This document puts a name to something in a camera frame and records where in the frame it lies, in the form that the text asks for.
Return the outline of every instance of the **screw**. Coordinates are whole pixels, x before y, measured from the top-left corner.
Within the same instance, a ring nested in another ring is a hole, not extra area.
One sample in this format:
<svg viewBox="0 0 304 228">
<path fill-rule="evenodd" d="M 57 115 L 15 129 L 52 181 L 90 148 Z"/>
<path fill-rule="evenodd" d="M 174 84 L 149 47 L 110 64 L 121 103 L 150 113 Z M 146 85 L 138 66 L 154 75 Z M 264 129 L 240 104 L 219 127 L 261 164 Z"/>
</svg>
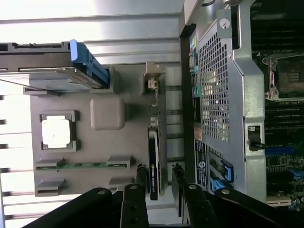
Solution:
<svg viewBox="0 0 304 228">
<path fill-rule="evenodd" d="M 227 190 L 227 189 L 223 189 L 223 190 L 221 191 L 221 193 L 223 193 L 223 194 L 230 194 L 230 191 Z"/>
<path fill-rule="evenodd" d="M 196 189 L 196 186 L 194 184 L 189 185 L 190 189 Z"/>
</svg>

